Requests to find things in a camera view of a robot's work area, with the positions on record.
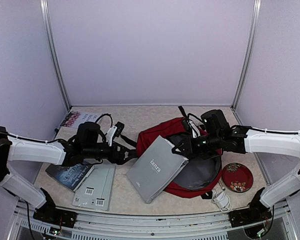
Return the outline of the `grey ianra book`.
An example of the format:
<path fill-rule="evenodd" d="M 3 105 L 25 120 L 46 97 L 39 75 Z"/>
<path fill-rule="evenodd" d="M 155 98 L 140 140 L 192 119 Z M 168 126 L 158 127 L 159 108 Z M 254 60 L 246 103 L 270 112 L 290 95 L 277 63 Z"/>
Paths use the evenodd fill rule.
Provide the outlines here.
<path fill-rule="evenodd" d="M 158 136 L 126 173 L 146 204 L 150 204 L 189 162 L 179 151 L 173 153 L 174 147 Z"/>

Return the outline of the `red student backpack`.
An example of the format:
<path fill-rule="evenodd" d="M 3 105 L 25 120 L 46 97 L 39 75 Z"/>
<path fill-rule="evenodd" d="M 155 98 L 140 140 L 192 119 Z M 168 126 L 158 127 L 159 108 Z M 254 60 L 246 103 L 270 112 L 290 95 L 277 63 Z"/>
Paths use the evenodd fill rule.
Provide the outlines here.
<path fill-rule="evenodd" d="M 121 138 L 129 145 L 135 147 L 138 158 L 146 149 L 161 136 L 170 141 L 174 146 L 184 136 L 191 136 L 182 124 L 182 119 L 190 119 L 182 106 L 179 107 L 182 117 L 173 118 L 156 126 L 146 129 L 138 134 L 137 141 L 133 141 L 122 135 Z M 198 127 L 201 136 L 207 135 L 204 128 Z M 188 159 L 188 163 L 172 182 L 163 190 L 181 198 L 202 197 L 212 198 L 212 189 L 218 183 L 222 174 L 222 150 L 206 152 Z"/>

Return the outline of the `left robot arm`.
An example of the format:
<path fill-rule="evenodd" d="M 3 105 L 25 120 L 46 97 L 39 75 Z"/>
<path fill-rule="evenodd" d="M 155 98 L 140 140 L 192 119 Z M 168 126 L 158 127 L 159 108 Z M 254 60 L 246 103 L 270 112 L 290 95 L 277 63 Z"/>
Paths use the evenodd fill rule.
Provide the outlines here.
<path fill-rule="evenodd" d="M 99 124 L 84 122 L 68 140 L 43 141 L 12 135 L 0 126 L 0 187 L 22 198 L 35 208 L 37 214 L 53 223 L 60 218 L 60 211 L 43 188 L 37 188 L 11 166 L 13 161 L 48 163 L 56 166 L 72 167 L 84 160 L 108 160 L 115 165 L 123 165 L 137 157 L 136 149 L 129 149 L 114 141 L 120 137 L 124 124 L 118 122 L 107 133 Z"/>

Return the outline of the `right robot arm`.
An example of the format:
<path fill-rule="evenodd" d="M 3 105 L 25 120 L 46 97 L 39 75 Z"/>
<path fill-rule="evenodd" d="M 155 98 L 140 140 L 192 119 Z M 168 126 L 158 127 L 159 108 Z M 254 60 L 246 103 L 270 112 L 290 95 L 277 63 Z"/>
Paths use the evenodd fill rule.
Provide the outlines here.
<path fill-rule="evenodd" d="M 300 130 L 274 131 L 251 126 L 230 126 L 220 109 L 213 109 L 201 116 L 207 135 L 184 136 L 172 148 L 172 153 L 189 157 L 216 150 L 246 153 L 270 153 L 300 159 Z M 300 190 L 300 163 L 275 183 L 260 189 L 246 210 L 246 218 L 256 222 L 278 201 Z"/>

